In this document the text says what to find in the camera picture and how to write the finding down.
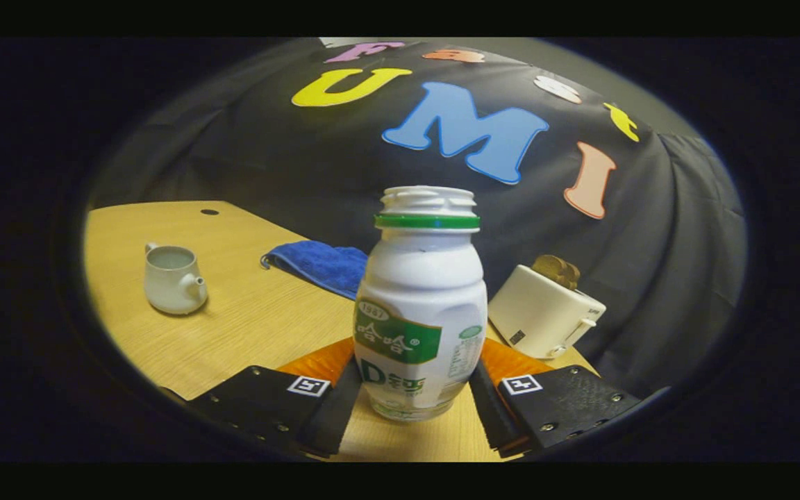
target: wooden table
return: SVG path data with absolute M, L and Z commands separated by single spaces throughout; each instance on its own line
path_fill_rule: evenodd
M 217 211 L 206 215 L 203 209 Z M 353 301 L 260 257 L 305 240 L 222 201 L 134 203 L 89 213 L 85 269 L 92 300 L 115 344 L 152 383 L 193 399 L 250 365 L 276 368 L 351 335 Z M 144 295 L 144 244 L 177 244 L 197 254 L 209 299 L 186 317 L 153 309 Z M 489 327 L 490 338 L 499 336 Z M 553 367 L 594 368 L 569 349 Z M 365 390 L 331 461 L 498 462 L 470 389 L 434 420 L 379 417 Z

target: green ring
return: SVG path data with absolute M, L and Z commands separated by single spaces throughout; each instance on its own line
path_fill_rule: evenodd
M 440 230 L 476 230 L 480 217 L 450 215 L 375 215 L 376 227 L 382 228 L 440 228 Z

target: foam letter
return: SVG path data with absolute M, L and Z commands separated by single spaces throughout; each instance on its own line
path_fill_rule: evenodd
M 595 219 L 603 219 L 603 193 L 607 188 L 610 170 L 616 164 L 600 149 L 584 142 L 576 145 L 582 151 L 582 165 L 578 168 L 578 179 L 573 187 L 564 190 L 564 199 L 576 210 Z
M 619 130 L 622 130 L 622 133 L 626 134 L 629 139 L 634 140 L 634 142 L 640 142 L 641 139 L 631 130 L 638 126 L 636 126 L 635 122 L 631 121 L 631 118 L 628 117 L 625 111 L 607 104 L 606 102 L 604 102 L 604 105 L 610 110 L 610 120 L 613 120 L 613 124 L 615 124 Z
M 582 98 L 580 98 L 576 89 L 565 85 L 565 83 L 560 83 L 556 79 L 539 75 L 536 76 L 533 83 L 536 83 L 537 88 L 543 89 L 545 92 L 551 92 L 565 101 L 572 102 L 573 104 L 582 104 Z
M 324 63 L 338 63 L 339 61 L 343 60 L 360 59 L 361 55 L 372 55 L 374 53 L 380 53 L 388 47 L 403 47 L 404 45 L 405 44 L 403 42 L 375 42 L 374 44 L 356 44 L 352 49 L 345 51 L 345 53 L 342 55 L 333 57 L 330 60 L 325 60 Z
M 447 158 L 480 140 L 486 145 L 466 156 L 472 170 L 505 184 L 520 182 L 517 168 L 537 133 L 549 129 L 542 118 L 520 108 L 507 108 L 478 118 L 471 92 L 450 83 L 427 82 L 422 102 L 398 128 L 381 134 L 387 142 L 409 149 L 431 145 L 426 133 L 436 122 L 440 131 L 440 153 Z
M 400 75 L 412 75 L 409 69 L 397 69 L 396 67 L 381 67 L 380 69 L 373 69 L 372 76 L 365 79 L 356 87 L 345 92 L 336 92 L 335 94 L 327 94 L 327 90 L 331 86 L 339 83 L 348 76 L 362 73 L 362 69 L 336 69 L 333 71 L 326 71 L 323 76 L 320 76 L 310 85 L 298 91 L 298 94 L 292 96 L 292 104 L 296 106 L 335 106 L 336 104 L 344 104 L 350 101 L 356 101 L 369 94 L 377 91 L 385 83 L 390 82 Z
M 472 53 L 472 51 L 456 51 L 453 49 L 441 49 L 422 56 L 425 59 L 444 59 L 460 60 L 464 63 L 483 63 L 483 54 Z

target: yellow letter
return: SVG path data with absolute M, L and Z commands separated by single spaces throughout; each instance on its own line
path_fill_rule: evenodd
M 584 142 L 576 145 L 582 151 L 582 165 L 578 168 L 578 179 L 573 187 L 564 190 L 564 199 L 574 208 L 595 219 L 603 219 L 603 191 L 607 187 L 610 170 L 616 164 L 600 149 Z
M 331 86 L 339 83 L 348 76 L 362 72 L 362 69 L 336 69 L 333 71 L 326 71 L 323 73 L 323 76 L 320 76 L 313 83 L 299 90 L 298 94 L 292 96 L 292 104 L 304 107 L 344 104 L 372 94 L 377 89 L 381 88 L 382 85 L 385 85 L 385 83 L 390 82 L 400 75 L 412 75 L 412 71 L 409 69 L 397 69 L 396 67 L 373 69 L 372 76 L 366 78 L 360 85 L 345 92 L 327 94 L 326 91 L 329 90 Z
M 632 132 L 632 128 L 637 128 L 635 122 L 631 121 L 631 118 L 625 114 L 625 111 L 616 108 L 615 106 L 611 106 L 604 102 L 604 105 L 610 110 L 610 119 L 613 120 L 613 124 L 615 124 L 616 128 L 622 130 L 622 133 L 626 134 L 629 139 L 634 140 L 634 142 L 640 142 L 640 138 Z

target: green label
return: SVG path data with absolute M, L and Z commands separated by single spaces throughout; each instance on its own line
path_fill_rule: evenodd
M 477 335 L 477 333 L 480 333 L 481 330 L 482 328 L 480 326 L 477 325 L 469 326 L 458 334 L 458 338 L 460 339 L 472 338 L 473 336 Z
M 368 299 L 358 300 L 353 310 L 356 342 L 407 365 L 418 365 L 438 356 L 440 330 L 440 326 L 419 325 L 395 317 Z

